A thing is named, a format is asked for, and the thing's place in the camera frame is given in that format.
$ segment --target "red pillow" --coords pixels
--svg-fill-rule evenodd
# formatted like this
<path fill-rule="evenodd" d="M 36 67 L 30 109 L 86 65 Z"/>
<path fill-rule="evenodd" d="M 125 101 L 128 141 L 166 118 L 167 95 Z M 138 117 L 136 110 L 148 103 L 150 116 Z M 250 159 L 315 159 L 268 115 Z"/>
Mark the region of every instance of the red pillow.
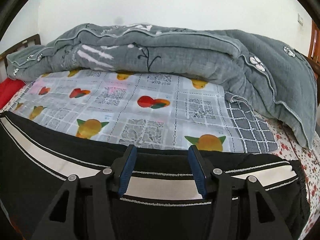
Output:
<path fill-rule="evenodd" d="M 0 83 L 0 109 L 2 109 L 24 85 L 25 82 L 22 80 L 12 80 L 10 78 L 6 78 Z"/>

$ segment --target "blue gripper pad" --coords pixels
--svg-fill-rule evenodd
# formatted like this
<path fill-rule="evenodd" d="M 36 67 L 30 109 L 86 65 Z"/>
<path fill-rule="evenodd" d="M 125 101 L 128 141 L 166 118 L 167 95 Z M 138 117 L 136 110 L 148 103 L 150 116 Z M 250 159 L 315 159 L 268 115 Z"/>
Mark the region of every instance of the blue gripper pad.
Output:
<path fill-rule="evenodd" d="M 122 197 L 122 195 L 128 189 L 129 181 L 136 163 L 136 159 L 137 159 L 137 148 L 133 146 L 129 154 L 129 157 L 127 159 L 127 162 L 125 163 L 122 173 L 120 175 L 119 189 L 118 189 L 119 197 Z"/>
<path fill-rule="evenodd" d="M 191 146 L 188 149 L 188 162 L 191 167 L 193 179 L 195 180 L 198 193 L 202 196 L 202 198 L 205 198 L 207 195 L 205 176 Z"/>

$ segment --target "wall switch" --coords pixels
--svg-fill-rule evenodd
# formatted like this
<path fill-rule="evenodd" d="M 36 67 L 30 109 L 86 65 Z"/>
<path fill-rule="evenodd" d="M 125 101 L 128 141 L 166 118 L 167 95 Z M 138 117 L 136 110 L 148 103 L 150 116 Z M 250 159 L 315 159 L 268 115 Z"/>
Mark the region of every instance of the wall switch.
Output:
<path fill-rule="evenodd" d="M 300 23 L 301 26 L 303 26 L 303 19 L 300 14 L 298 14 L 298 23 Z"/>

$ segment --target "metal screw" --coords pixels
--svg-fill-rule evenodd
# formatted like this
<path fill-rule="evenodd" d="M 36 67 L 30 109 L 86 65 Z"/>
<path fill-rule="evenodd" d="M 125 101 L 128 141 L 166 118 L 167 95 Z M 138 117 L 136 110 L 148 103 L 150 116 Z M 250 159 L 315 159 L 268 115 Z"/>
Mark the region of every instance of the metal screw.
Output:
<path fill-rule="evenodd" d="M 69 181 L 75 181 L 77 179 L 77 176 L 76 175 L 70 175 L 69 177 L 68 177 L 68 180 Z"/>
<path fill-rule="evenodd" d="M 255 176 L 249 176 L 248 180 L 254 183 L 257 181 L 257 178 Z"/>
<path fill-rule="evenodd" d="M 220 170 L 220 169 L 218 169 L 218 168 L 215 168 L 215 169 L 213 170 L 213 173 L 214 173 L 214 174 L 217 174 L 217 175 L 220 175 L 220 174 L 222 174 L 222 170 Z"/>
<path fill-rule="evenodd" d="M 102 172 L 103 172 L 103 174 L 108 175 L 108 174 L 110 174 L 110 173 L 112 172 L 112 169 L 110 169 L 110 168 L 105 168 Z"/>

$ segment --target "gray quilt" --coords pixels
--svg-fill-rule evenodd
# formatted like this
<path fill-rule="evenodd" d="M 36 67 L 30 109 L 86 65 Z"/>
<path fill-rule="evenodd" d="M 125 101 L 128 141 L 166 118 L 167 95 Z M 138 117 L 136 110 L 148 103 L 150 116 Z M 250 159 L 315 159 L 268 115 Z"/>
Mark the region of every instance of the gray quilt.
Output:
<path fill-rule="evenodd" d="M 312 147 L 316 81 L 304 57 L 281 41 L 239 30 L 83 24 L 7 59 L 8 76 L 26 82 L 79 66 L 199 78 L 223 86 L 231 103 L 285 122 L 302 147 Z"/>

